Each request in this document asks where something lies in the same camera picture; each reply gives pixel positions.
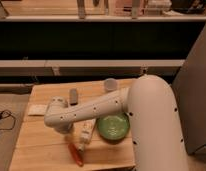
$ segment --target wooden tabletop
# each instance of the wooden tabletop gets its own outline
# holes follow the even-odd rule
[[[131,85],[132,81],[118,80],[119,88]],[[67,144],[73,141],[78,145],[83,121],[74,124],[72,134],[64,136],[46,127],[43,116],[27,115],[31,105],[48,104],[54,96],[63,96],[68,100],[71,88],[77,88],[79,103],[105,93],[103,81],[34,86],[14,151],[11,171],[102,170],[134,165],[130,132],[123,141],[114,145],[104,141],[95,129],[84,154],[84,166],[79,167],[71,158]]]

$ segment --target shelf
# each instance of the shelf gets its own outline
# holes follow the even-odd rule
[[[22,0],[3,1],[3,6],[9,15],[0,18],[0,21],[13,22],[193,22],[206,21],[204,15],[181,15],[177,13],[163,15],[144,15],[132,19],[131,16],[115,15],[115,1],[101,0],[95,7],[92,0],[85,0],[85,20],[78,16],[78,4],[80,0]]]
[[[174,76],[185,60],[0,60],[0,76]]]
[[[26,16],[8,16],[0,21],[34,21],[34,22],[190,22],[206,21],[203,15],[185,15],[185,16],[140,16],[137,19],[131,17],[106,16],[106,15],[87,15],[86,19],[81,20],[78,15],[26,15]]]

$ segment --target white object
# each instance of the white object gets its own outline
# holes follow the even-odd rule
[[[45,114],[45,123],[46,123],[46,118],[49,115],[49,111],[57,111],[58,114],[55,114],[55,117],[59,117],[59,124],[56,124],[53,126],[55,131],[61,133],[61,134],[67,134],[69,131],[71,131],[71,128],[73,126],[73,123],[67,123],[67,122],[62,122],[64,121],[64,118],[60,115],[60,112],[62,112],[60,109],[67,109],[68,108],[68,103],[63,97],[53,97],[52,100],[50,101],[49,105],[47,106],[46,114]]]
[[[29,107],[28,115],[29,116],[43,116],[46,113],[47,105],[31,105]]]
[[[162,11],[169,11],[172,3],[170,0],[149,0],[146,7],[145,7],[145,13],[146,14],[155,14]]]
[[[163,11],[163,14],[168,15],[168,16],[183,16],[183,15],[185,15],[185,14],[182,14],[180,12],[173,11],[173,10]]]
[[[85,145],[90,143],[95,123],[96,119],[89,119],[84,122],[78,147],[80,151],[84,151]]]
[[[114,78],[108,78],[104,81],[105,92],[111,92],[117,90],[117,80]]]
[[[176,100],[161,78],[144,75],[128,89],[65,108],[52,101],[45,115],[50,127],[128,112],[135,162],[140,171],[188,171]]]

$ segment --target white shelf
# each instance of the white shelf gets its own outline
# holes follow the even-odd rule
[[[0,60],[0,76],[174,76],[185,60]]]
[[[206,15],[183,15],[183,16],[140,16],[137,19],[131,17],[118,17],[107,15],[87,15],[86,19],[79,19],[78,15],[32,15],[32,16],[8,16],[0,21],[37,21],[37,22],[189,22],[206,21]]]

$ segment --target green bowl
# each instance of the green bowl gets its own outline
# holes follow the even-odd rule
[[[97,119],[98,132],[106,140],[117,141],[123,139],[127,135],[129,128],[128,116],[124,113]]]

